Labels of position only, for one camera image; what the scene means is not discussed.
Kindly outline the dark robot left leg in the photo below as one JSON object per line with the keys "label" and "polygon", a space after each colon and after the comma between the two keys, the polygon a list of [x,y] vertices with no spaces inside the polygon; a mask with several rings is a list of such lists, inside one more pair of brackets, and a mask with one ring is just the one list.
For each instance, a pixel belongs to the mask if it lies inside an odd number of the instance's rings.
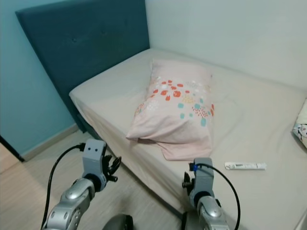
{"label": "dark robot left leg", "polygon": [[134,230],[134,223],[131,215],[118,214],[112,217],[102,230]]}

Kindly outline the black floor strip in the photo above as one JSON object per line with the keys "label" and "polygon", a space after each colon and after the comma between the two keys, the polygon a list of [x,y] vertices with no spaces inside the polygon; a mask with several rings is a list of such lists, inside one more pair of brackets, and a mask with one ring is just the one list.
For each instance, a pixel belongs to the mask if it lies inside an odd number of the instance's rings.
{"label": "black floor strip", "polygon": [[19,162],[25,162],[25,159],[5,140],[5,138],[0,137],[0,143],[3,147],[7,149]]}

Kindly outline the dark teal upholstered headboard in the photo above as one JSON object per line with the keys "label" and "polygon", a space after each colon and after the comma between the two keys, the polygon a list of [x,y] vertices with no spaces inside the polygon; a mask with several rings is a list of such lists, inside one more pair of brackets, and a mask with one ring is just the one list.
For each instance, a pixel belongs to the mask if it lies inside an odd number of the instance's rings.
{"label": "dark teal upholstered headboard", "polygon": [[64,0],[17,10],[26,38],[82,132],[98,134],[70,92],[150,48],[145,0]]}

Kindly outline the cream cartoon print quilt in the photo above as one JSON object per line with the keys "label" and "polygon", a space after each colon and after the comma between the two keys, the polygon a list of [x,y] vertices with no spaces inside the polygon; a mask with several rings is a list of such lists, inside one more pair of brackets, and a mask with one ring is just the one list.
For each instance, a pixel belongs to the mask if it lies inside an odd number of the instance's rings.
{"label": "cream cartoon print quilt", "polygon": [[298,112],[292,133],[307,149],[307,98]]}

